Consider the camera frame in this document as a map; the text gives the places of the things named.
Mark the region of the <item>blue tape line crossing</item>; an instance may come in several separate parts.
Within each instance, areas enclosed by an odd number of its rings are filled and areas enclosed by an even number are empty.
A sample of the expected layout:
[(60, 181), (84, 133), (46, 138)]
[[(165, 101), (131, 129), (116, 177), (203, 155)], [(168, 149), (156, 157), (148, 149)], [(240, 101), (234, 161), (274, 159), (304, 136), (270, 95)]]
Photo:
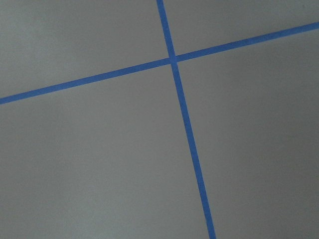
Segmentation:
[[(250, 37), (250, 38), (246, 38), (246, 39), (242, 39), (238, 41), (229, 42), (226, 44), (221, 44), (221, 45), (217, 45), (217, 46), (213, 46), (209, 48), (204, 48), (204, 49), (180, 54), (176, 56), (176, 60), (177, 62), (182, 62), (182, 61), (186, 61), (190, 59), (203, 57), (206, 55), (216, 54), (223, 51), (228, 51), (228, 50), (232, 50), (236, 48), (254, 45), (254, 44), (265, 42), (265, 41), (283, 38), (283, 37), (287, 37), (287, 36), (291, 36), (291, 35), (295, 35), (299, 33), (304, 33), (308, 31), (318, 30), (318, 28), (319, 28), (318, 22), (296, 26), (289, 29), (284, 29), (284, 30), (280, 30), (276, 32), (271, 32), (271, 33), (267, 33), (267, 34), (263, 34), (263, 35), (259, 35), (255, 37)], [(44, 88), (40, 88), (36, 90), (31, 90), (31, 91), (27, 91), (23, 93), (18, 93), (15, 95), (3, 97), (0, 99), (0, 103), (3, 105), (3, 104), (19, 101), (19, 100), (37, 97), (40, 95), (45, 95), (45, 94), (62, 91), (62, 90), (66, 90), (66, 89), (70, 89), (70, 88), (74, 88), (74, 87), (78, 87), (82, 85), (87, 85), (87, 84), (91, 84), (91, 83), (95, 83), (95, 82), (99, 82), (99, 81), (103, 81), (103, 80), (107, 80), (107, 79), (111, 79), (111, 78), (115, 78), (115, 77), (119, 77), (123, 75), (128, 75), (128, 74), (132, 74), (132, 73), (136, 73), (136, 72), (140, 72), (140, 71), (144, 71), (144, 70), (148, 70), (152, 68), (169, 65), (169, 64), (170, 64), (170, 60), (168, 58), (164, 58), (164, 59), (147, 62), (147, 63), (143, 63), (143, 64), (127, 67), (127, 68), (122, 68), (122, 69), (111, 71), (111, 72), (106, 72), (106, 73), (102, 73), (102, 74), (98, 74), (98, 75), (94, 75), (90, 77), (81, 78), (78, 80), (73, 80), (73, 81), (69, 81), (69, 82), (65, 82), (65, 83), (61, 83), (57, 85), (52, 85), (52, 86), (48, 86), (48, 87), (44, 87)]]

